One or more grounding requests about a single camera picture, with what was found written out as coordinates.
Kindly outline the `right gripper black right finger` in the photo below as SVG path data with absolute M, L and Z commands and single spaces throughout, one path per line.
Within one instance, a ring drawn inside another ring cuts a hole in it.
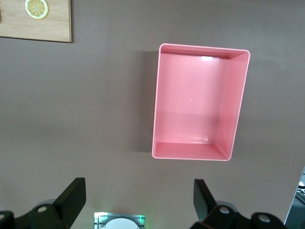
M 228 205 L 220 205 L 212 196 L 203 179 L 195 179 L 193 204 L 199 221 L 194 229 L 284 229 L 285 225 L 276 216 L 256 212 L 251 218 L 242 216 Z

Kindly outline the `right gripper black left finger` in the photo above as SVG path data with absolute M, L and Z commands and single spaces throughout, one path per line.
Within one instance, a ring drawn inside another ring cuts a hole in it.
M 51 204 L 41 204 L 21 217 L 0 212 L 2 229 L 69 229 L 86 203 L 85 178 L 74 179 Z

